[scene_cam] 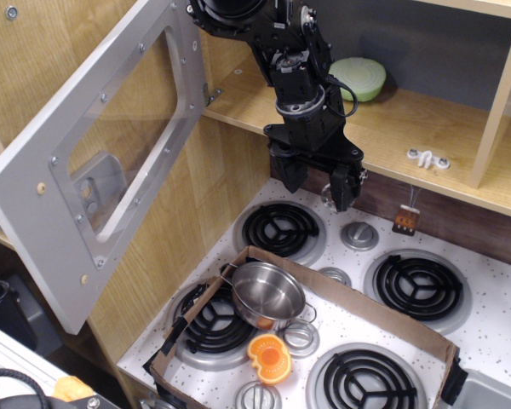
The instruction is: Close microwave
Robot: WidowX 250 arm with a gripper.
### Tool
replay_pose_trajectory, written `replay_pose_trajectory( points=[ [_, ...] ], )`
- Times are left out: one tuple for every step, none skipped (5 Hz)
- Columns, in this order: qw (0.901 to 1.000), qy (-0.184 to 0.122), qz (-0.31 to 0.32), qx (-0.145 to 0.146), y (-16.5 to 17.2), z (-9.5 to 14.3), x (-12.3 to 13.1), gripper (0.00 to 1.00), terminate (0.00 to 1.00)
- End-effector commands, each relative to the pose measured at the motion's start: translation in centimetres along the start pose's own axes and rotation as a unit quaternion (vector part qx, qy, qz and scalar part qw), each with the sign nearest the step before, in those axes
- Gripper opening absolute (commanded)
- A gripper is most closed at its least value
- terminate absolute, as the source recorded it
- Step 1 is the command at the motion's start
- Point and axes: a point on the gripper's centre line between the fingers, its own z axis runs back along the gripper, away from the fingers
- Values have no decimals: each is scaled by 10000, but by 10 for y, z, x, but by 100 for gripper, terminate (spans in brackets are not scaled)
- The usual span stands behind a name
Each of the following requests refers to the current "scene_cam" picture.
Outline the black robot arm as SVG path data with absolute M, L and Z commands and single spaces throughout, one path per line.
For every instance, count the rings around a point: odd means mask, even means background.
M 296 192 L 311 168 L 329 177 L 336 210 L 347 210 L 365 181 L 364 154 L 344 135 L 348 86 L 330 73 L 330 44 L 319 30 L 317 12 L 303 1 L 190 1 L 193 23 L 209 35 L 250 46 L 276 95 L 280 124 L 268 124 L 273 168 Z

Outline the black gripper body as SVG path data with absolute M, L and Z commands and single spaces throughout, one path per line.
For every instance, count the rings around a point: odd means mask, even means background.
M 340 166 L 361 173 L 364 154 L 344 135 L 345 124 L 343 100 L 331 95 L 304 114 L 290 112 L 283 123 L 266 125 L 264 134 L 275 158 L 327 173 Z

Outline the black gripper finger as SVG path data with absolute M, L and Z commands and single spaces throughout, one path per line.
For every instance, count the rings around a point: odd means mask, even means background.
M 335 167 L 330 174 L 330 192 L 337 212 L 346 211 L 353 205 L 366 179 L 367 171 L 362 164 Z
M 307 166 L 295 157 L 271 157 L 272 173 L 289 192 L 296 192 L 307 179 Z

